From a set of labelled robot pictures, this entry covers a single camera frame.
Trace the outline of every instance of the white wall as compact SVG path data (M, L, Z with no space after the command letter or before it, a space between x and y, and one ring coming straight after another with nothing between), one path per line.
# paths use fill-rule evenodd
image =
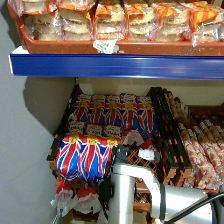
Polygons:
M0 223L48 224L55 187L45 159L74 80L11 75L8 54L19 41L5 3L0 9ZM219 105L224 99L224 81L80 78L80 85L85 93L138 95L162 86L186 104Z

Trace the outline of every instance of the shelf label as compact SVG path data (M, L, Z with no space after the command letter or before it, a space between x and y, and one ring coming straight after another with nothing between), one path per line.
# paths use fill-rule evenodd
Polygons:
M104 54L113 54L117 40L95 40L93 47Z

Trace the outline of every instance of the store shelf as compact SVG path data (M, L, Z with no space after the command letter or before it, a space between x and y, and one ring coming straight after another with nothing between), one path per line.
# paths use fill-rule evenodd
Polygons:
M224 56L29 54L19 47L9 61L16 76L224 80Z

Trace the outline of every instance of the packaged food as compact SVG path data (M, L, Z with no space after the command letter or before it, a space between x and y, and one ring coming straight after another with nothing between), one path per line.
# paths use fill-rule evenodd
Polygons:
M51 205L57 208L58 216L65 216L73 207L73 191L68 183L79 176L78 163L82 140L82 134L72 132L65 135L59 147L56 163L62 181L57 187L55 199L51 201Z
M122 93L120 97L122 128L124 131L137 130L139 122L136 95Z
M99 1L95 14L95 39L125 39L126 26L119 0Z
M106 95L104 114L105 125L121 126L120 96Z
M60 9L64 40L91 40L92 23L88 11Z
M143 0L126 0L124 7L128 18L128 40L153 39L158 24L153 8Z
M58 0L58 8L69 9L69 10L79 10L88 11L94 6L94 0Z
M158 135L156 114L150 97L137 97L139 132L144 139Z
M74 105L73 114L76 117L76 121L87 123L89 121L89 104L91 96L86 94L80 94Z
M49 14L30 15L25 19L30 36L40 41L60 41L63 38L58 11Z
M8 2L19 16L51 13L57 9L56 0L9 0Z
M190 27L192 43L213 42L219 40L219 28L223 23L224 10L206 1L183 3L190 9Z
M105 95L93 95L89 105L89 123L104 125Z
M153 3L159 16L160 28L156 41L182 41L190 38L189 9L178 3Z

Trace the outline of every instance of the price tag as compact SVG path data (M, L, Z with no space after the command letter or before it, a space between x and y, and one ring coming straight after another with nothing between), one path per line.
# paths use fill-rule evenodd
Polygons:
M149 149L146 150L139 149L138 156L148 161L152 161L155 158L154 151Z
M117 40L95 40L93 42L93 47L104 54L112 54L116 41Z

